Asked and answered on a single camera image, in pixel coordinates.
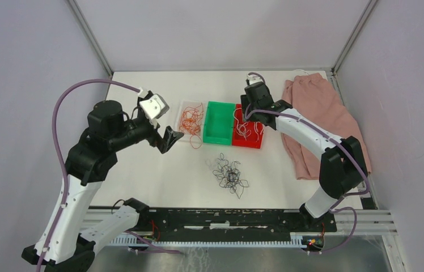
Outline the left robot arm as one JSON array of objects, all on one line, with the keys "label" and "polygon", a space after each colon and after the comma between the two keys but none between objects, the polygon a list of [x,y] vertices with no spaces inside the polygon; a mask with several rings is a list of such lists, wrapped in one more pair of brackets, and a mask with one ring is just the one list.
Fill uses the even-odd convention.
[{"label": "left robot arm", "polygon": [[139,99],[137,116],[126,120],[118,101],[97,103],[88,114],[88,128],[82,133],[65,161],[66,179],[43,236],[22,251],[22,258],[44,271],[86,271],[96,255],[128,229],[149,226],[148,206],[127,200],[100,223],[81,230],[92,199],[109,170],[117,163],[117,153],[141,141],[166,153],[182,137],[170,126],[158,133],[158,119],[168,104],[159,95]]}]

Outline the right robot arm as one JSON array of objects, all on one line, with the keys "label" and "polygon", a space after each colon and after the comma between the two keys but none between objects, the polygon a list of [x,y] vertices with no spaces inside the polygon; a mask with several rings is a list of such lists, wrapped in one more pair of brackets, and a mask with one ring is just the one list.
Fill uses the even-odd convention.
[{"label": "right robot arm", "polygon": [[289,136],[319,159],[319,187],[299,209],[300,226],[314,231],[321,225],[321,217],[360,183],[368,182],[361,143],[354,136],[342,138],[322,129],[284,100],[274,101],[262,81],[248,83],[244,91],[240,99],[247,121]]}]

